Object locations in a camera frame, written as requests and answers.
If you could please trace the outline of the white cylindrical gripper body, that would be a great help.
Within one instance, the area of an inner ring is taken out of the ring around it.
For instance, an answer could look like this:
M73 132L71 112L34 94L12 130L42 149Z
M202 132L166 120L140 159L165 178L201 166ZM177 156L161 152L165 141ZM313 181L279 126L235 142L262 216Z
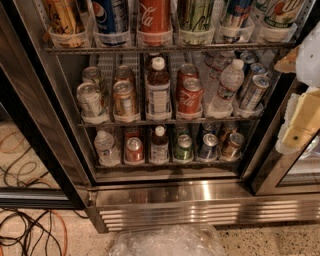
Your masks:
M304 38L296 58L297 80L311 87L320 87L320 22Z

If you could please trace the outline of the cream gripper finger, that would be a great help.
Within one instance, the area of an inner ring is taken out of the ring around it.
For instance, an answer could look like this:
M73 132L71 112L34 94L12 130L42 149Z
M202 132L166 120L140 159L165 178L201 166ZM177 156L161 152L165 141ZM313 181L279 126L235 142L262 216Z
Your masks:
M300 151L320 129L320 88L309 87L298 95L292 93L284 115L275 149L290 155Z
M296 59L299 53L299 46L291 49L289 53L280 59L274 66L274 69L282 73L296 72Z

